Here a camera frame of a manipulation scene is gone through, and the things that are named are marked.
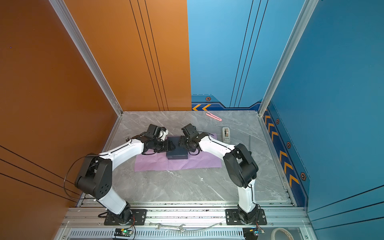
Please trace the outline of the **pink wrapping paper sheet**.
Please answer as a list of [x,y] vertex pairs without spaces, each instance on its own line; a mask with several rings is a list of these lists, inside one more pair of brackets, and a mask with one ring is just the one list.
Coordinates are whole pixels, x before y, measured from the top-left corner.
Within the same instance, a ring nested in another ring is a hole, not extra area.
[[137,155],[134,165],[135,172],[146,171],[178,171],[191,169],[221,168],[223,161],[207,152],[188,153],[187,160],[168,160],[166,153],[155,153],[148,150],[143,155]]

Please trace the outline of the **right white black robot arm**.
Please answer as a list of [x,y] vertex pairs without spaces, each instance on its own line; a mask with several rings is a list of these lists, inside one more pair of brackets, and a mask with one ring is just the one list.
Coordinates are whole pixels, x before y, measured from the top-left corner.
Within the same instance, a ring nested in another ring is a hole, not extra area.
[[259,209],[254,191],[259,167],[247,147],[220,142],[206,133],[194,137],[182,136],[180,146],[192,153],[206,152],[223,160],[230,179],[238,187],[239,218],[245,225],[253,224]]

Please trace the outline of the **dark navy gift box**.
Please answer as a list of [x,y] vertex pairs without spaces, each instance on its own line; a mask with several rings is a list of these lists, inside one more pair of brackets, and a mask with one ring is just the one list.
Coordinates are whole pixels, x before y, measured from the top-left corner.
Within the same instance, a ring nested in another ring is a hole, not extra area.
[[168,160],[187,160],[188,151],[180,145],[183,136],[168,137],[168,140],[175,146],[173,150],[166,153]]

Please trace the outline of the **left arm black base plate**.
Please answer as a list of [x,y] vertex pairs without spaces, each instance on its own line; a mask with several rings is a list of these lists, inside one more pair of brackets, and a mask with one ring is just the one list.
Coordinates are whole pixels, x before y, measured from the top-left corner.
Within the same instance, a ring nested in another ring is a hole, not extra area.
[[130,209],[124,210],[121,214],[116,215],[112,212],[107,212],[105,217],[104,225],[105,226],[118,226],[118,225],[134,225],[134,226],[143,226],[147,218],[146,209]]

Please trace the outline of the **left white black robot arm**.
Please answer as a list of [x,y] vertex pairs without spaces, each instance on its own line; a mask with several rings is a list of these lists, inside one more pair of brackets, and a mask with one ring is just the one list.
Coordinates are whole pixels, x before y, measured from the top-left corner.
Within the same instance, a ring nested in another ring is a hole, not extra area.
[[75,187],[96,199],[119,224],[132,218],[130,204],[113,189],[113,171],[127,160],[152,150],[154,154],[171,152],[176,146],[169,140],[135,136],[127,143],[98,155],[85,156]]

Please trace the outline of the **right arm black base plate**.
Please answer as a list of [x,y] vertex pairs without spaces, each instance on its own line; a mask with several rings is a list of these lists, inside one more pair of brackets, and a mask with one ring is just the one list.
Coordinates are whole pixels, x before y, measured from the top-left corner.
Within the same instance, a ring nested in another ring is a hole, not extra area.
[[250,213],[246,213],[240,209],[226,209],[227,225],[267,225],[267,217],[265,211],[261,208],[254,208]]

